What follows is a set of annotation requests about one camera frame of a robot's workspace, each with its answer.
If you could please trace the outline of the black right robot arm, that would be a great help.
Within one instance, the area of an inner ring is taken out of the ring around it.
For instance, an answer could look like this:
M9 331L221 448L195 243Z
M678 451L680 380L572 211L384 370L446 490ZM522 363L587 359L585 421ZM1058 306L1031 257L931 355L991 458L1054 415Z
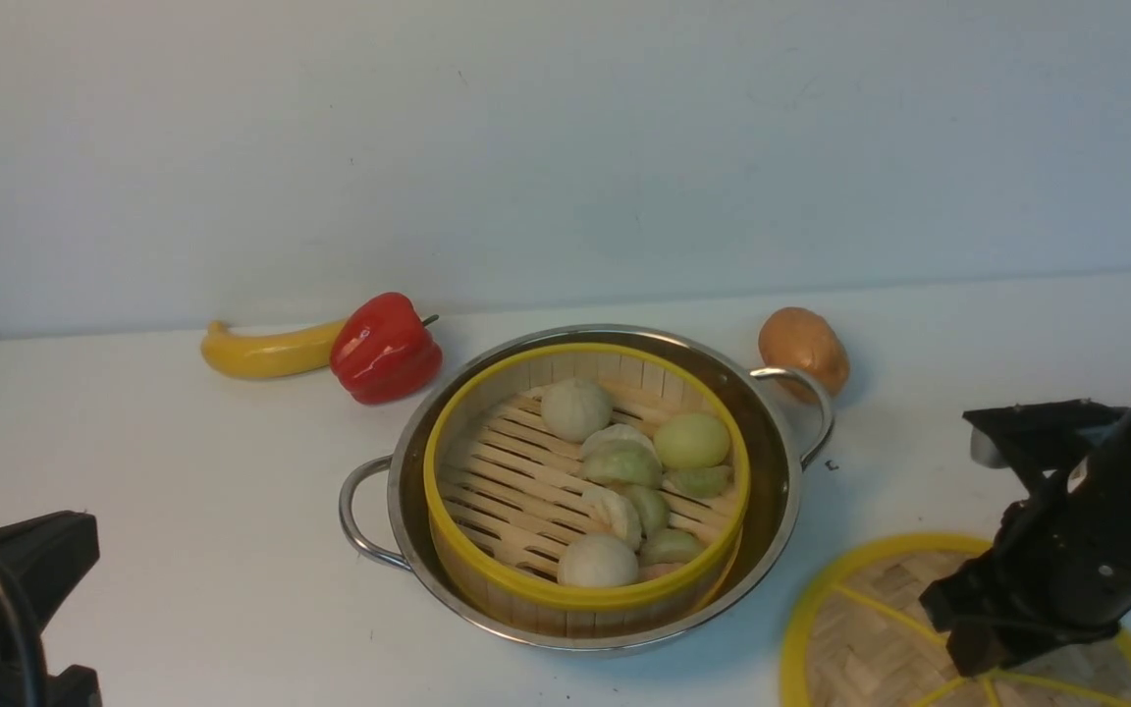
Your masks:
M1027 489L988 550L920 596L962 676L1113 639L1131 612L1131 407L975 408L972 454Z

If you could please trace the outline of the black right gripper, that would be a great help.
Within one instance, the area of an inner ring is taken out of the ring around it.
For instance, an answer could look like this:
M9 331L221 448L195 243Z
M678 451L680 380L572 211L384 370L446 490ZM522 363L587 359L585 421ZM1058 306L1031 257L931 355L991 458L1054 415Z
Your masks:
M962 676L1113 639L1131 612L1131 480L1055 471L920 605Z

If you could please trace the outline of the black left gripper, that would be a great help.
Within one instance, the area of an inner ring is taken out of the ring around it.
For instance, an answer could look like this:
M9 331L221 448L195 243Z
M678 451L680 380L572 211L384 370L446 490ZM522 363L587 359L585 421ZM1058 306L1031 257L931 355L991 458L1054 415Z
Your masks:
M0 527L0 706L100 706L96 671L48 667L43 632L100 560L97 519L54 512Z

